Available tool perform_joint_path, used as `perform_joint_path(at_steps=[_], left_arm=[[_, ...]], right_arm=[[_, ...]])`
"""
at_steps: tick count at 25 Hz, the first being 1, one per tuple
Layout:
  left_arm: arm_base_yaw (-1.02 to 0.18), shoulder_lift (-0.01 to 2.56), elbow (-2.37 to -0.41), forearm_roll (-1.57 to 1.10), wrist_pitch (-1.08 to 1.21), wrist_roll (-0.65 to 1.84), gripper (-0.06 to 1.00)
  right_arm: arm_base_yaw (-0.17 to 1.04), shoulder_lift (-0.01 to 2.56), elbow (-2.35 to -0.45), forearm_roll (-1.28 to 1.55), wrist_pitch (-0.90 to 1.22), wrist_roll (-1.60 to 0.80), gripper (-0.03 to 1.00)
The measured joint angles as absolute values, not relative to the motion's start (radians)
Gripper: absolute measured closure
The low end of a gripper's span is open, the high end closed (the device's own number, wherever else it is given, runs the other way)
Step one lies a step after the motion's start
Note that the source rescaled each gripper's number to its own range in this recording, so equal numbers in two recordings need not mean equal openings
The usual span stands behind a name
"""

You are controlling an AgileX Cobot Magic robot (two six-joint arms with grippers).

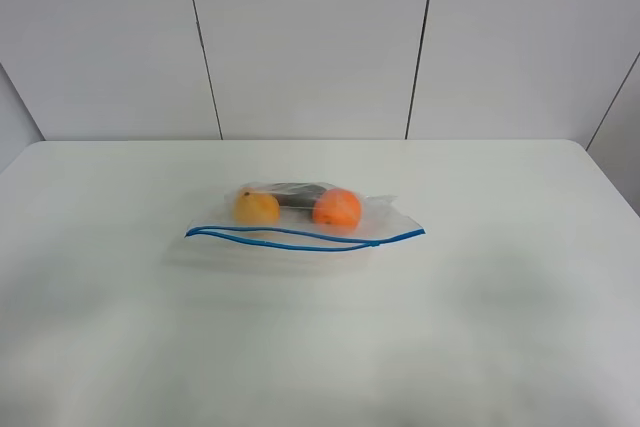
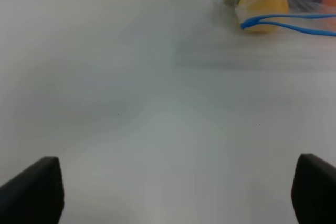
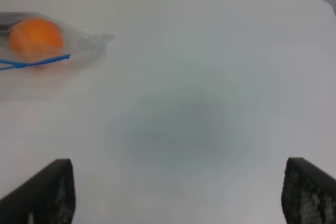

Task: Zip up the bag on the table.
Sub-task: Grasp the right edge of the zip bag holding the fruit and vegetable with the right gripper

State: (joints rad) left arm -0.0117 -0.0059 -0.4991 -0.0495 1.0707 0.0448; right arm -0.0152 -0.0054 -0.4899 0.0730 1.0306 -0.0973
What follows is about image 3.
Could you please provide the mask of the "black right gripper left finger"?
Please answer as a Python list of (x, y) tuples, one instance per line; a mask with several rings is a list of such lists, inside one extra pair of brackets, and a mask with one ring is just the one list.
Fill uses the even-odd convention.
[(1, 199), (1, 223), (72, 223), (76, 191), (70, 159), (56, 159)]

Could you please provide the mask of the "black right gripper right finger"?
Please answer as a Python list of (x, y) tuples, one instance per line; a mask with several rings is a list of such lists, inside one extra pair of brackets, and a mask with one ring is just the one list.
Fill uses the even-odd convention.
[(335, 178), (302, 157), (288, 158), (281, 206), (286, 223), (335, 223)]

